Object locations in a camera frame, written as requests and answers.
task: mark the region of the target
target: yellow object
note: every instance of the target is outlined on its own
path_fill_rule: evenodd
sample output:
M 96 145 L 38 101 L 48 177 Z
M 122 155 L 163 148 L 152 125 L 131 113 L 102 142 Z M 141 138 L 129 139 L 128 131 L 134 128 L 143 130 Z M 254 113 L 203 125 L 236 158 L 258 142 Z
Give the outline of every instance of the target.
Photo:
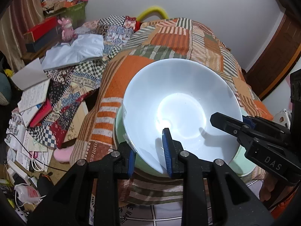
M 146 9 L 145 11 L 143 11 L 137 18 L 137 21 L 141 21 L 145 16 L 147 16 L 150 13 L 153 12 L 157 12 L 159 13 L 163 19 L 168 19 L 168 15 L 165 12 L 165 10 L 163 8 L 157 7 L 157 6 L 153 6 L 153 7 L 149 7 L 148 9 Z
M 11 78 L 13 76 L 13 71 L 11 71 L 10 69 L 5 69 L 4 73 L 7 75 L 7 77 Z
M 11 199 L 7 199 L 8 200 L 8 202 L 10 203 L 10 205 L 13 207 L 13 208 L 15 208 L 15 203 L 11 200 Z

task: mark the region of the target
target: cardboard box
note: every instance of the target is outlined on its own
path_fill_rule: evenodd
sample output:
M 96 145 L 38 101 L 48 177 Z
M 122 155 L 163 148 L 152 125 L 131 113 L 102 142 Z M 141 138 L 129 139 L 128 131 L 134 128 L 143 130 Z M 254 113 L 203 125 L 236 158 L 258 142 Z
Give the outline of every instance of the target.
M 57 26 L 56 17 L 51 17 L 45 19 L 43 22 L 37 24 L 32 27 L 24 34 L 25 43 L 36 42 L 39 38 L 41 38 L 48 31 Z
M 56 38 L 58 35 L 58 29 L 57 27 L 54 27 L 50 31 L 48 31 L 46 34 L 44 34 L 41 38 L 39 38 L 37 41 L 32 43 L 26 43 L 26 50 L 29 53 L 36 53 L 38 52 L 42 47 L 47 45 L 50 41 L 52 41 L 54 38 Z
M 68 8 L 68 7 L 71 7 L 73 6 L 73 3 L 72 2 L 67 2 L 67 1 L 59 1 L 57 3 L 55 3 L 54 5 L 54 11 L 57 11 L 61 8 Z

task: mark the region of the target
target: book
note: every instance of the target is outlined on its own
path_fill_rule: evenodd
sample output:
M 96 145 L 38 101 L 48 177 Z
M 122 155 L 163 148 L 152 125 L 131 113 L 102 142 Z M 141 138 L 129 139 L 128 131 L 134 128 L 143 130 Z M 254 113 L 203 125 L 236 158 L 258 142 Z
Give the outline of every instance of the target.
M 46 99 L 42 107 L 38 110 L 35 116 L 29 123 L 30 127 L 35 127 L 45 116 L 47 116 L 52 111 L 52 106 L 49 99 Z
M 37 104 L 44 103 L 48 91 L 50 79 L 38 83 L 23 91 L 19 112 L 25 111 Z
M 31 43 L 37 41 L 48 31 L 57 26 L 57 18 L 51 17 L 47 18 L 41 23 L 29 29 L 26 33 L 24 33 L 25 43 Z
M 46 46 L 50 41 L 52 41 L 54 38 L 58 37 L 58 29 L 57 27 L 54 27 L 47 33 L 45 33 L 41 38 L 39 38 L 35 42 L 31 43 L 26 43 L 26 50 L 29 53 L 36 53 L 38 52 L 41 48 Z
M 36 106 L 33 106 L 23 112 L 21 112 L 21 116 L 23 119 L 23 123 L 25 127 L 28 127 L 29 123 L 31 122 L 32 118 L 36 115 L 36 113 L 39 111 L 39 109 L 42 107 L 42 104 L 38 104 Z
M 11 77 L 12 81 L 22 91 L 48 79 L 40 59 L 36 58 Z

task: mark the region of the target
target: green box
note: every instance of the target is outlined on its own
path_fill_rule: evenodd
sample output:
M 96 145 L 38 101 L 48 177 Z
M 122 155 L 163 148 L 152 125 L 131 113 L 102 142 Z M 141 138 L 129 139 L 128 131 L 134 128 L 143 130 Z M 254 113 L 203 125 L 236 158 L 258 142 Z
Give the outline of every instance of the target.
M 64 18 L 70 18 L 72 19 L 72 27 L 73 29 L 76 29 L 77 27 L 80 27 L 85 23 L 86 20 L 86 11 L 85 7 L 87 5 L 87 2 L 81 2 L 74 6 L 68 7 L 68 8 L 62 8 L 55 13 L 49 15 L 49 17 L 57 16 L 60 19 L 62 17 Z

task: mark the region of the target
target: paper sheet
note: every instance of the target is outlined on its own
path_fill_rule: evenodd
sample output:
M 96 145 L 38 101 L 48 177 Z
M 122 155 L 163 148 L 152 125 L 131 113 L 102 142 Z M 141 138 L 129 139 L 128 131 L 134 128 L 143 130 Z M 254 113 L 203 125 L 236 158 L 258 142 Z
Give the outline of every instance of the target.
M 47 80 L 39 58 L 30 62 L 24 68 L 19 70 L 11 77 L 12 81 L 21 90 L 25 90 L 33 85 L 36 85 L 44 80 Z
M 46 146 L 33 139 L 27 131 L 25 132 L 23 145 L 28 151 L 47 152 L 48 150 Z
M 20 151 L 17 151 L 16 161 L 19 162 L 20 165 L 22 167 L 24 167 L 27 171 L 29 171 L 30 160 L 29 160 L 29 158 L 26 155 L 24 155 Z
M 41 108 L 42 104 L 38 104 L 36 106 L 33 106 L 23 112 L 21 112 L 21 116 L 24 122 L 25 127 L 29 125 L 31 122 L 32 118 L 35 116 L 35 114 L 38 112 L 38 110 Z
M 50 79 L 34 85 L 23 91 L 19 112 L 45 102 Z
M 43 168 L 43 156 L 45 159 L 45 164 L 49 165 L 53 150 L 48 149 L 48 152 L 36 152 L 38 154 L 38 157 L 36 158 L 38 161 L 36 161 L 36 164 L 40 167 Z M 29 154 L 27 151 L 22 148 L 22 152 L 17 151 L 17 156 L 16 156 L 16 161 L 19 162 L 26 170 L 29 171 L 29 165 L 31 163 L 31 158 L 29 158 Z

